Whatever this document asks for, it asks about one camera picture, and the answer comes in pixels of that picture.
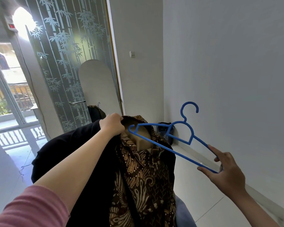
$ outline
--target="pink sleeve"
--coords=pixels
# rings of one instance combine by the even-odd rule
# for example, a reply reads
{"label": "pink sleeve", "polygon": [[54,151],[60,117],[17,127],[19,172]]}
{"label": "pink sleeve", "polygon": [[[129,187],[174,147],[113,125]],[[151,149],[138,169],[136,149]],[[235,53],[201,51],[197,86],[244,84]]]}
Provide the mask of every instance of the pink sleeve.
{"label": "pink sleeve", "polygon": [[63,227],[69,212],[53,191],[27,187],[0,214],[0,227]]}

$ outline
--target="brown batik fabric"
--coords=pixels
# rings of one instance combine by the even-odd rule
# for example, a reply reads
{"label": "brown batik fabric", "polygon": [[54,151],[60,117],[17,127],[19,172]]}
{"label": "brown batik fabric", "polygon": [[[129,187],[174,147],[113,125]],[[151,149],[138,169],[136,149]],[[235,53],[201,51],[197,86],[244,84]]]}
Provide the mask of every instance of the brown batik fabric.
{"label": "brown batik fabric", "polygon": [[[131,119],[146,123],[141,116],[134,116]],[[165,140],[155,134],[152,126],[145,128],[153,141],[171,148]],[[109,215],[110,226],[134,226],[127,203],[126,186],[131,191],[142,226],[174,226],[174,178],[170,178],[167,165],[160,159],[160,155],[167,150],[152,145],[151,149],[138,151],[128,137],[122,137],[120,145],[115,150],[122,171],[116,172]]]}

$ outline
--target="doorway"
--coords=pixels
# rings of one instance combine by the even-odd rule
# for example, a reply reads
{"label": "doorway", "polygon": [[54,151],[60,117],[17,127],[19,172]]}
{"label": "doorway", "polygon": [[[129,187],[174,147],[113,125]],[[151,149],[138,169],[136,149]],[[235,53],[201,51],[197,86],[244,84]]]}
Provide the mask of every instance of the doorway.
{"label": "doorway", "polygon": [[33,94],[11,43],[0,43],[0,133],[39,124]]}

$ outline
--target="hanger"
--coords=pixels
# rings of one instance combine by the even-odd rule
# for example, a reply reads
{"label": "hanger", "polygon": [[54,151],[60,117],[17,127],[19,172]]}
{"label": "hanger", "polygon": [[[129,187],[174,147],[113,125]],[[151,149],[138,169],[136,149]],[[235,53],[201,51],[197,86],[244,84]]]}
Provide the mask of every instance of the hanger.
{"label": "hanger", "polygon": [[[183,109],[184,109],[184,107],[185,107],[186,105],[188,105],[188,104],[193,104],[193,105],[196,107],[196,113],[199,112],[199,107],[198,107],[198,105],[197,105],[196,103],[194,103],[194,102],[186,102],[186,103],[184,103],[184,104],[182,105],[181,111],[180,111],[181,116],[184,118],[184,121],[176,121],[176,122],[173,122],[173,123],[170,124],[170,125],[161,124],[161,123],[139,123],[139,124],[137,125],[135,131],[132,131],[132,130],[131,130],[131,128],[134,127],[135,125],[130,125],[130,126],[128,127],[128,131],[129,131],[130,133],[132,133],[132,134],[134,134],[134,135],[136,135],[136,136],[138,136],[138,137],[144,139],[144,140],[147,140],[147,141],[149,141],[149,142],[151,142],[151,143],[153,143],[153,144],[155,144],[155,145],[157,145],[157,146],[159,146],[159,147],[162,147],[162,148],[164,148],[164,149],[166,149],[166,150],[168,150],[168,151],[170,151],[170,152],[172,152],[172,153],[174,153],[174,154],[176,154],[176,155],[178,155],[178,156],[180,156],[180,157],[182,157],[182,158],[185,158],[186,160],[188,160],[188,161],[190,161],[190,162],[192,162],[192,163],[194,163],[194,164],[196,164],[196,165],[198,165],[198,166],[204,167],[204,168],[210,170],[210,171],[213,172],[213,173],[218,173],[218,172],[216,172],[216,171],[214,171],[214,170],[212,170],[212,169],[210,169],[210,168],[208,168],[208,167],[206,167],[206,166],[204,166],[204,165],[202,165],[202,164],[200,164],[200,163],[198,163],[198,162],[196,162],[196,161],[190,159],[189,157],[186,157],[186,156],[184,156],[184,155],[182,155],[182,154],[180,154],[180,153],[178,153],[178,152],[176,152],[176,151],[174,151],[174,150],[172,150],[172,149],[170,149],[170,148],[168,148],[168,147],[166,147],[166,146],[163,146],[163,145],[161,145],[161,144],[159,144],[159,143],[156,143],[155,141],[152,141],[152,140],[150,140],[150,139],[148,139],[148,138],[146,138],[146,137],[144,137],[144,136],[142,136],[142,135],[137,134],[137,131],[138,131],[138,129],[139,129],[140,126],[166,126],[166,127],[168,127],[167,132],[166,132],[166,136],[169,136],[169,137],[172,137],[172,138],[174,138],[174,139],[177,139],[177,140],[179,140],[180,142],[186,143],[186,144],[188,144],[188,145],[190,145],[191,142],[192,142],[192,140],[193,140],[193,138],[195,138],[197,141],[199,141],[200,143],[202,143],[205,147],[207,147],[207,148],[209,149],[208,145],[207,145],[204,141],[202,141],[201,139],[199,139],[197,136],[194,135],[193,128],[186,122],[186,121],[187,121],[187,118],[186,118],[185,115],[183,114]],[[171,134],[169,133],[170,130],[171,130],[171,128],[173,127],[173,125],[175,125],[175,124],[177,124],[177,123],[183,123],[183,124],[185,124],[186,126],[189,127],[189,129],[190,129],[190,131],[191,131],[191,137],[190,137],[189,141],[185,141],[185,140],[180,139],[180,138],[178,138],[178,137],[175,137],[175,136],[173,136],[173,135],[171,135]]]}

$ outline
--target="bamboo pattern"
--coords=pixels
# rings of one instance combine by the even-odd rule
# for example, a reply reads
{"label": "bamboo pattern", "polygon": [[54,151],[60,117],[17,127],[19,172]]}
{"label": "bamboo pattern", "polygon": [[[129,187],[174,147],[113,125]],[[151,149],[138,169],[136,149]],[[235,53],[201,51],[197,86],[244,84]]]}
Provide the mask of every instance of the bamboo pattern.
{"label": "bamboo pattern", "polygon": [[104,61],[118,95],[117,78],[105,0],[19,0],[26,3],[36,28],[30,40],[43,69],[57,114],[65,132],[91,122],[78,78],[86,60]]}

